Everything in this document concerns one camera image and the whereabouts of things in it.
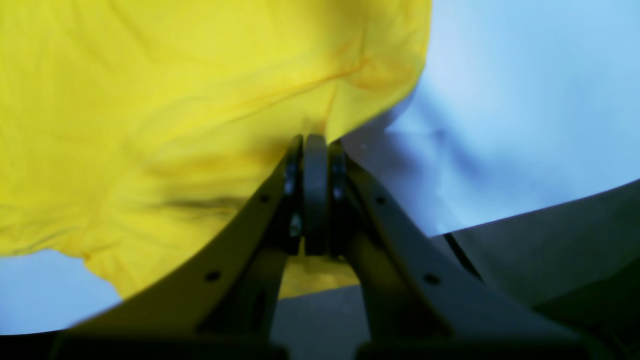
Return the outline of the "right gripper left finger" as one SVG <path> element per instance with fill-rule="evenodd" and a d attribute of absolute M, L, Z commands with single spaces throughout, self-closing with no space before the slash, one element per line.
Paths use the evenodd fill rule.
<path fill-rule="evenodd" d="M 299 249 L 303 137 L 211 242 L 120 305 L 64 331 L 55 360 L 286 360 L 270 328 Z"/>

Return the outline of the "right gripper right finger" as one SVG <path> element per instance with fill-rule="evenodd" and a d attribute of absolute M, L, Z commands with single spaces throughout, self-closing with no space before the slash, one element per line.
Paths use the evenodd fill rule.
<path fill-rule="evenodd" d="M 327 158 L 327 248 L 358 276 L 370 332 L 357 360 L 594 358 L 580 335 L 450 260 L 339 142 Z"/>

